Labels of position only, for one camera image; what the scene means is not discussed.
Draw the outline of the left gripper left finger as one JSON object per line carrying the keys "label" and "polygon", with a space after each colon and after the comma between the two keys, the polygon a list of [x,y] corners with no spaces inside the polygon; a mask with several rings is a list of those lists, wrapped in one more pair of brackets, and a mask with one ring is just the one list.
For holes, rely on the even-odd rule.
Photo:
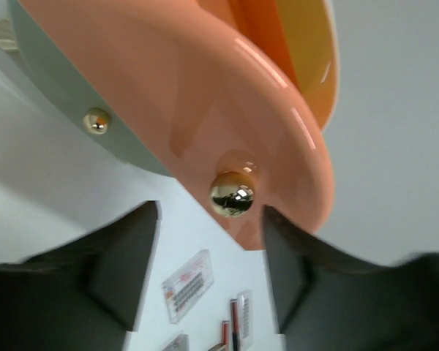
{"label": "left gripper left finger", "polygon": [[160,210],[115,222],[21,263],[0,263],[0,350],[122,350],[137,327]]}

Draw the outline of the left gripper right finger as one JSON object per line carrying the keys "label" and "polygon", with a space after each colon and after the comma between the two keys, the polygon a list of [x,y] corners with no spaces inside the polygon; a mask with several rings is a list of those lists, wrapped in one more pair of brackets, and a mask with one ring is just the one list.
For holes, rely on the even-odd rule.
{"label": "left gripper right finger", "polygon": [[285,349],[439,350],[439,252],[377,265],[271,206],[261,221]]}

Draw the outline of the red lip liner tube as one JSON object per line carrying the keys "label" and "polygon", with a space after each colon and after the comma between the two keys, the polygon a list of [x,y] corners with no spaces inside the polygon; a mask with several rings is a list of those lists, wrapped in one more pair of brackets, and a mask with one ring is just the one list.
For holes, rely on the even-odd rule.
{"label": "red lip liner tube", "polygon": [[223,347],[227,347],[229,344],[229,335],[230,335],[230,322],[228,320],[225,320],[222,322],[222,338],[221,338],[221,345]]}

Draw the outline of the pink top drawer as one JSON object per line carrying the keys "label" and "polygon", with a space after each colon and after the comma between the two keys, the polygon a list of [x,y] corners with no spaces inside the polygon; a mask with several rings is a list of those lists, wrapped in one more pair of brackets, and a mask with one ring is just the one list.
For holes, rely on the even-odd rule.
{"label": "pink top drawer", "polygon": [[231,1],[18,2],[243,248],[262,248],[265,205],[308,233],[328,219],[324,128]]}

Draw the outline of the yellow drawer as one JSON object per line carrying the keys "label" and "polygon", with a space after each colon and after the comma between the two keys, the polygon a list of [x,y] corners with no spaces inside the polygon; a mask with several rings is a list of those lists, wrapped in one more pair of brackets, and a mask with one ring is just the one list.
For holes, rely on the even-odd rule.
{"label": "yellow drawer", "polygon": [[329,1],[231,1],[240,32],[295,84],[319,127],[333,115],[339,51]]}

